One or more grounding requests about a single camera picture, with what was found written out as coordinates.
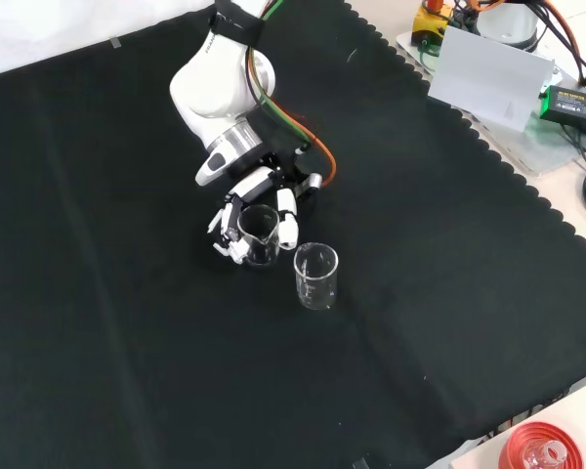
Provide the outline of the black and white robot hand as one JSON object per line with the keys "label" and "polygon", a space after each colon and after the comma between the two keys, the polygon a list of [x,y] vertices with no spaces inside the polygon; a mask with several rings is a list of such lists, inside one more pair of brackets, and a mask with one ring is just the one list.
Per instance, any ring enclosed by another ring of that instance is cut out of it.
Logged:
{"label": "black and white robot hand", "polygon": [[201,118],[193,130],[208,156],[195,175],[205,187],[229,175],[235,184],[208,225],[214,248],[236,264],[272,265],[298,245],[297,197],[284,167],[245,118]]}

